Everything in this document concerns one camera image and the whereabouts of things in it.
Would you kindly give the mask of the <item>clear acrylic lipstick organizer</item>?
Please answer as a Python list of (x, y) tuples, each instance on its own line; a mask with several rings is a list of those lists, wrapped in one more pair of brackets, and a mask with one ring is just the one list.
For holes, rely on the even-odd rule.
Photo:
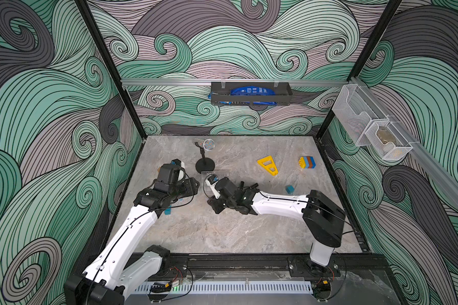
[(229, 170), (212, 170), (212, 171), (203, 171), (201, 173), (202, 180), (206, 180), (207, 178), (218, 181), (224, 177), (229, 177), (230, 171)]

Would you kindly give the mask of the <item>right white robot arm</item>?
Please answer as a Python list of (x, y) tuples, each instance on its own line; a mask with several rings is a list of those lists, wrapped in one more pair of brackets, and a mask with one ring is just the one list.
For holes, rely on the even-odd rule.
[(216, 214), (228, 208), (243, 215), (281, 216), (305, 223), (314, 237), (309, 257), (315, 265), (327, 267), (335, 249), (341, 247), (346, 214), (320, 191), (300, 196), (270, 194), (258, 184), (237, 186), (215, 174), (209, 174), (204, 184), (212, 192), (207, 203)]

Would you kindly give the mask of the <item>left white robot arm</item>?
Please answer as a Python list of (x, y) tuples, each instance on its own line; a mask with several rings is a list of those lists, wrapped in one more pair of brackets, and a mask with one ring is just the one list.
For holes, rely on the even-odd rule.
[(179, 199), (194, 198), (199, 186), (182, 161), (162, 165), (153, 183), (138, 192), (126, 220), (105, 249), (81, 275), (66, 280), (66, 304), (124, 304), (142, 282), (162, 269), (170, 254), (161, 246), (151, 246), (128, 265), (137, 245), (165, 210)]

